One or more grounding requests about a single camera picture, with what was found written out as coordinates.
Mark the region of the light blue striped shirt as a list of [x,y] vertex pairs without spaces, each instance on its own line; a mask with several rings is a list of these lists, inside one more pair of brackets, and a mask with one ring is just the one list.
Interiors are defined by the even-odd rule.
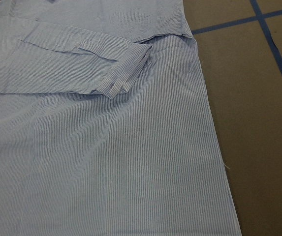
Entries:
[[239,236],[181,0],[0,1],[0,236]]

